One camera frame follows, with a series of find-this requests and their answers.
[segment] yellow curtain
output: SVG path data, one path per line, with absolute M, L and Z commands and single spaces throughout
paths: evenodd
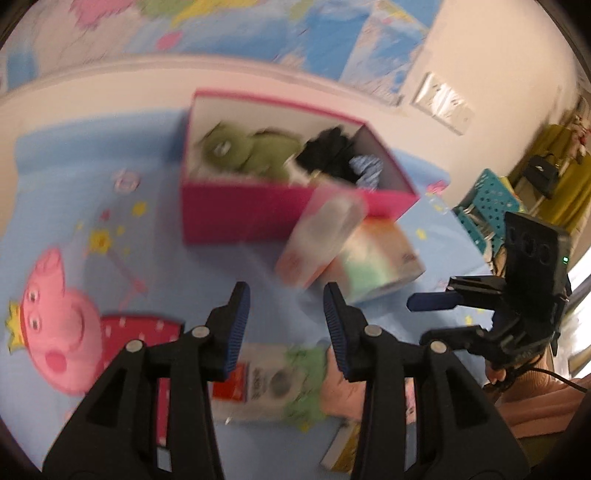
M 572 161 L 560 179 L 551 200 L 544 200 L 538 211 L 542 220 L 573 233 L 591 201 L 591 155 L 581 165 Z

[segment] yellow star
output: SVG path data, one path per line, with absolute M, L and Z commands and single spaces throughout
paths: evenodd
M 310 424 L 309 421 L 305 421 L 304 423 L 302 423 L 300 425 L 300 431 L 303 433 L 307 433 L 308 430 L 310 430 L 312 428 L 312 425 Z
M 88 239 L 88 250 L 101 255 L 111 248 L 111 235 L 107 229 L 93 230 Z
M 131 214 L 134 217 L 141 217 L 145 215 L 146 210 L 148 209 L 148 204 L 145 202 L 136 202 L 134 207 L 131 209 Z

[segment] packaged item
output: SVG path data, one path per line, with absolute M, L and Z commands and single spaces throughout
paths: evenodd
M 317 188 L 277 262 L 279 278 L 286 285 L 308 288 L 366 215 L 367 205 L 354 190 Z
M 345 300 L 355 303 L 398 290 L 424 272 L 395 222 L 368 218 L 345 242 L 321 280 L 322 284 L 337 282 Z
M 324 419 L 320 389 L 326 375 L 325 348 L 245 343 L 224 383 L 211 386 L 218 421 L 286 421 L 307 429 Z

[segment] teal plastic basket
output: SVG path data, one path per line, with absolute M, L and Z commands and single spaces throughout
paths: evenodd
M 505 242 L 505 212 L 519 212 L 519 201 L 488 168 L 480 174 L 474 188 L 472 203 L 495 233 L 491 243 L 496 255 Z
M 474 245 L 476 245 L 477 249 L 480 250 L 480 253 L 484 254 L 486 250 L 486 240 L 484 239 L 484 235 L 482 235 L 482 232 L 474 223 L 474 221 L 465 214 L 461 207 L 455 207 L 453 209 L 453 213 L 456 214 L 457 219 L 460 220 L 464 230 L 468 235 L 470 235 L 472 242 L 474 242 Z

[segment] metal screw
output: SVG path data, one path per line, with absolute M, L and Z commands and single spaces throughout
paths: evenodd
M 207 328 L 205 325 L 202 325 L 201 327 L 195 327 L 193 330 L 191 330 L 191 335 L 193 335 L 195 338 L 205 338 L 209 335 L 209 328 Z
M 127 345 L 125 345 L 125 349 L 129 353 L 139 352 L 142 348 L 144 348 L 144 344 L 141 340 L 131 340 L 130 342 L 127 342 Z
M 435 340 L 431 342 L 431 350 L 435 353 L 445 353 L 447 352 L 447 345 L 440 340 Z
M 368 337 L 379 337 L 382 335 L 382 328 L 378 325 L 367 325 L 363 331 Z

